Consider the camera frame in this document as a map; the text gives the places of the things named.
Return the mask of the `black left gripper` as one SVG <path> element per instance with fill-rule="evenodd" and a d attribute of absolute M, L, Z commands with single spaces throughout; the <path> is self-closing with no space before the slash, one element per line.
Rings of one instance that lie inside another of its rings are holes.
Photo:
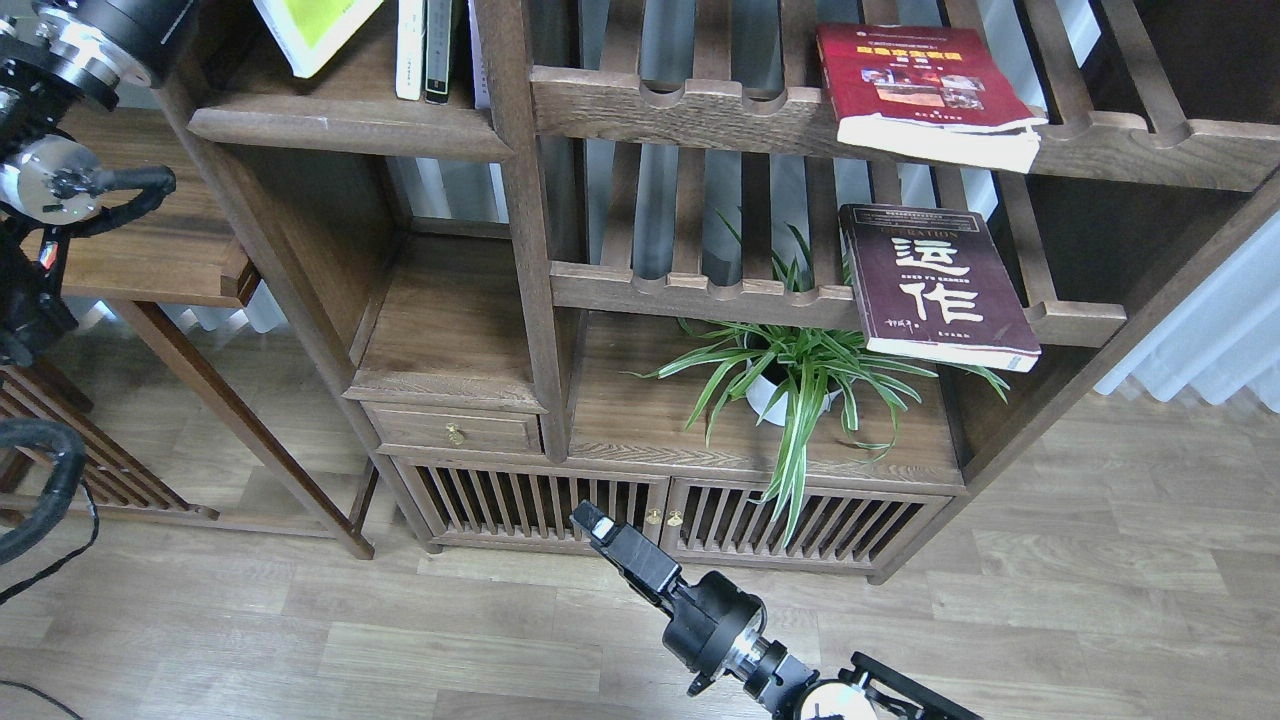
<path fill-rule="evenodd" d="M 122 83 L 164 85 L 195 31 L 198 1 L 37 1 L 37 64 L 110 111 Z"/>

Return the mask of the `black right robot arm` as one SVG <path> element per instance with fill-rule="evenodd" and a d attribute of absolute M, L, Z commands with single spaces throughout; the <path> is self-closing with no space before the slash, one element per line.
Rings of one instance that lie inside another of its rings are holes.
<path fill-rule="evenodd" d="M 571 518 L 630 587 L 669 619 L 662 643 L 692 673 L 691 697 L 731 675 L 773 719 L 874 719 L 879 710 L 899 719 L 977 717 L 860 652 L 837 676 L 822 678 L 764 637 L 767 610 L 758 596 L 718 571 L 689 584 L 673 557 L 589 501 Z"/>

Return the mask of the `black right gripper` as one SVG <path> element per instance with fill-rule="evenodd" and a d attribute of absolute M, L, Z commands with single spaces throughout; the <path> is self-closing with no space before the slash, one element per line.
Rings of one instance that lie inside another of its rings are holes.
<path fill-rule="evenodd" d="M 767 647 L 762 639 L 767 612 L 759 597 L 718 571 L 690 585 L 666 551 L 590 501 L 581 501 L 571 519 L 635 592 L 669 616 L 662 644 L 694 674 L 687 696 L 700 694 L 726 673 L 741 682 L 754 674 Z"/>

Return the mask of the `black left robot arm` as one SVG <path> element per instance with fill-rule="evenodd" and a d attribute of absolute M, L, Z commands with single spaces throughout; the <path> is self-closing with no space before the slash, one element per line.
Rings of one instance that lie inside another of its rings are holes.
<path fill-rule="evenodd" d="M 28 366 L 74 328 L 61 299 L 69 245 L 127 225 L 175 191 L 164 165 L 111 170 L 61 131 L 77 102 L 156 88 L 189 37 L 193 1 L 36 1 L 33 38 L 1 37 L 3 363 Z"/>

